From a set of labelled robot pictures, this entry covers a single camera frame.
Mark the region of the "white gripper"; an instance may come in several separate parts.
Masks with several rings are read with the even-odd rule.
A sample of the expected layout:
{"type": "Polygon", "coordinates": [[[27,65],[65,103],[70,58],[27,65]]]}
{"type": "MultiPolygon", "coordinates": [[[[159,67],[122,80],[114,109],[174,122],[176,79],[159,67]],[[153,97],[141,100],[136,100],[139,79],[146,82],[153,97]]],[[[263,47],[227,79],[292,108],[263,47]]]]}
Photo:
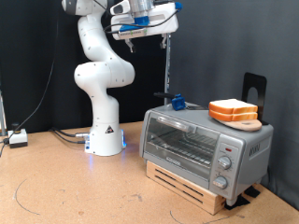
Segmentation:
{"type": "Polygon", "coordinates": [[[167,34],[178,28],[179,2],[120,2],[110,13],[113,37],[125,39],[131,53],[135,53],[131,38],[150,35],[162,35],[160,48],[165,49],[167,34]]]}

